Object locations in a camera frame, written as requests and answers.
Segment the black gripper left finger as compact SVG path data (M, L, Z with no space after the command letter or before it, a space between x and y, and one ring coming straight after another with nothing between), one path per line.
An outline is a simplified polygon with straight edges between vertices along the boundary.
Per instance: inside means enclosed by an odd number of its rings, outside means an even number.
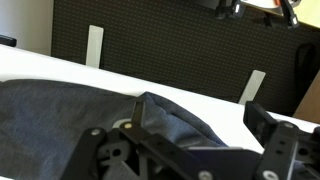
M110 168L123 163L139 180L187 180L181 148L141 127L145 103L137 102L132 119L106 132L85 130L62 174L62 180L102 180Z

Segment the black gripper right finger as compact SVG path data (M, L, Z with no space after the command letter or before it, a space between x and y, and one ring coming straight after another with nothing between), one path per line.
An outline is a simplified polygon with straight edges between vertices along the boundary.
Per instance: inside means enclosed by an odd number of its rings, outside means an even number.
M243 123L264 148L254 180L320 180L319 126L303 131L253 101L245 103Z

